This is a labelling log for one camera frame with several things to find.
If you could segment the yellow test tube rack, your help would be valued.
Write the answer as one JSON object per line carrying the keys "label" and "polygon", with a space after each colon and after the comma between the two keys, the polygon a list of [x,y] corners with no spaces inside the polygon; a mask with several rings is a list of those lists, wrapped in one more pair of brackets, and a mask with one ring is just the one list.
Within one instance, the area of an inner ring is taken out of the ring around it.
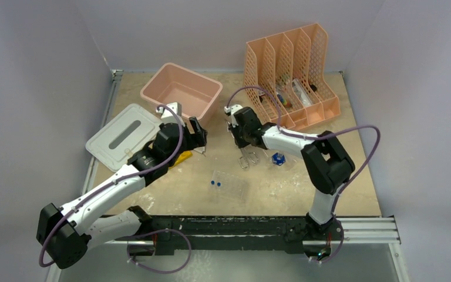
{"label": "yellow test tube rack", "polygon": [[169,169],[178,166],[180,163],[183,163],[184,161],[186,161],[187,159],[191,158],[193,156],[191,151],[185,151],[183,152],[174,162],[173,165],[169,166]]}

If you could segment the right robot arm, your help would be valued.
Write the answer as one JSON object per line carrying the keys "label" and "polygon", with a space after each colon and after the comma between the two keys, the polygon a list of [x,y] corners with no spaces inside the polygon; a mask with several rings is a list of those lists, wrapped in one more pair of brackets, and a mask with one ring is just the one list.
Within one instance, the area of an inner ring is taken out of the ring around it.
{"label": "right robot arm", "polygon": [[336,136],[330,131],[310,135],[283,129],[272,122],[262,124],[252,108],[241,105],[226,106],[224,112],[231,118],[228,130],[240,149],[250,145],[303,160],[316,189],[306,231],[313,239],[326,235],[334,217],[337,193],[355,171],[353,160]]}

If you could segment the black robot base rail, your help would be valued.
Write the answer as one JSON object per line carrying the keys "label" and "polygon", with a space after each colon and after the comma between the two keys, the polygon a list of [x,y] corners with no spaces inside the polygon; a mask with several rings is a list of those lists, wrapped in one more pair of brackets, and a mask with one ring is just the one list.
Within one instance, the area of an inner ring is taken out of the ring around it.
{"label": "black robot base rail", "polygon": [[118,240],[148,241],[156,255],[169,256],[176,250],[283,251],[322,260],[332,244],[340,247],[344,229],[337,219],[319,226],[305,216],[189,216],[149,215],[130,207],[136,215],[136,229]]}

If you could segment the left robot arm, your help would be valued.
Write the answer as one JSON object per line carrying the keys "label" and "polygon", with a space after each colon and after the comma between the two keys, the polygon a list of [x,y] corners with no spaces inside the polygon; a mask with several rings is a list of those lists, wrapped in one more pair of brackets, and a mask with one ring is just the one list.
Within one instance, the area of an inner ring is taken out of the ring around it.
{"label": "left robot arm", "polygon": [[54,264],[65,269],[108,241],[158,241],[165,234],[174,233],[171,227],[156,227],[153,218],[139,206],[114,216],[105,213],[164,176],[183,152],[206,146],[207,131],[195,117],[189,122],[171,119],[160,124],[154,139],[147,141],[111,178],[60,207],[53,203],[43,207],[36,232],[42,246],[39,265]]}

